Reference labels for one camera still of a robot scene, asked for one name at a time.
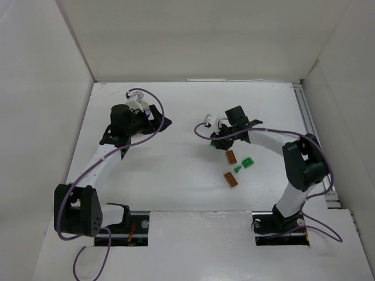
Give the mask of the small green slope lego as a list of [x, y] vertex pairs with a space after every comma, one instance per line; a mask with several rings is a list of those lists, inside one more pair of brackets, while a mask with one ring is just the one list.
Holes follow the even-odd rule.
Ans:
[[234, 172], [238, 173], [241, 170], [242, 166], [237, 166], [234, 168]]

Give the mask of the green square lego plate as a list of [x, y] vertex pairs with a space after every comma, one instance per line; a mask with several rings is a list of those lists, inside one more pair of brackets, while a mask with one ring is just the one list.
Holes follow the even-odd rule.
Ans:
[[247, 157], [247, 158], [245, 158], [245, 159], [241, 162], [241, 164], [242, 164], [242, 165], [244, 166], [244, 168], [246, 169], [246, 168], [252, 166], [252, 165], [254, 164], [254, 161], [252, 160], [251, 157]]

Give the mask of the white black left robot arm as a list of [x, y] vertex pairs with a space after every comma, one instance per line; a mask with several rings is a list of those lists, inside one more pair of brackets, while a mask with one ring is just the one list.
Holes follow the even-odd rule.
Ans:
[[98, 189], [129, 148], [135, 146], [133, 137], [144, 135], [141, 142], [145, 143], [171, 124], [162, 105], [130, 101], [111, 108], [110, 124], [85, 171], [74, 182], [59, 184], [54, 190], [54, 229], [60, 239], [96, 237], [101, 230], [130, 227], [129, 206], [101, 204]]

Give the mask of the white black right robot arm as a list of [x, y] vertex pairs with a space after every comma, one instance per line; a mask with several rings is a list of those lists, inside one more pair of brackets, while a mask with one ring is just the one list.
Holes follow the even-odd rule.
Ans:
[[262, 128], [263, 122], [249, 120], [241, 106], [225, 114], [228, 124], [214, 115], [207, 115], [204, 120], [206, 127], [213, 128], [211, 144], [216, 149], [229, 150], [234, 141], [241, 140], [269, 149], [284, 160], [287, 187], [270, 213], [253, 216], [255, 232], [265, 235], [289, 231], [299, 219], [300, 207], [308, 194], [328, 174], [315, 135], [276, 133]]

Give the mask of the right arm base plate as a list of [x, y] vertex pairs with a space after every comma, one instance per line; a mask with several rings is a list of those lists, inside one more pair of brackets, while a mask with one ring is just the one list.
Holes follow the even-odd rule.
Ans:
[[252, 213], [251, 228], [257, 246], [309, 246], [304, 216], [301, 213], [286, 221], [279, 221], [272, 211]]

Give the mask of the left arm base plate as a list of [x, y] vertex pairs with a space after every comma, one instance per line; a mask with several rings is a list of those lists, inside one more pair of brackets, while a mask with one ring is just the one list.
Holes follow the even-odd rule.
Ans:
[[109, 225], [111, 246], [148, 246], [149, 218], [150, 212], [134, 211], [130, 213], [129, 226]]

